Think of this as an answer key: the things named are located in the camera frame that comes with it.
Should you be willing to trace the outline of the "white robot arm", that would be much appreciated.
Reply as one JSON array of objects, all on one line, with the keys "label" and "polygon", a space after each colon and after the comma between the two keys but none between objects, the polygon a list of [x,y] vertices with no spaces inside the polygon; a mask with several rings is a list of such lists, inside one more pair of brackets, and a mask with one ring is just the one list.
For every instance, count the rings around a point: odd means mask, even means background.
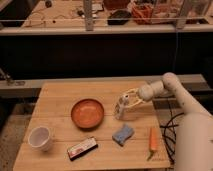
[{"label": "white robot arm", "polygon": [[149,102],[165,91],[175,96],[184,113],[177,129],[174,171],[213,171],[213,115],[184,88],[174,73],[165,73],[159,81],[124,92],[122,97],[133,93],[138,100],[123,105],[119,116],[125,109]]}]

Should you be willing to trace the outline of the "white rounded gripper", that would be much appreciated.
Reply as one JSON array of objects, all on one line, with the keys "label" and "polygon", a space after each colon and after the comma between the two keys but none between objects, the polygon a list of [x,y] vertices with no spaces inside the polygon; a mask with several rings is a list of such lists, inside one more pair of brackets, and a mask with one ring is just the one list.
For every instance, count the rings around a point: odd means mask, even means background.
[{"label": "white rounded gripper", "polygon": [[150,101],[155,95],[155,88],[152,84],[146,84],[138,88],[132,88],[123,92],[122,97],[138,96],[142,99],[137,100],[133,104],[126,105],[126,108],[132,108],[138,104],[144,103],[144,101]]}]

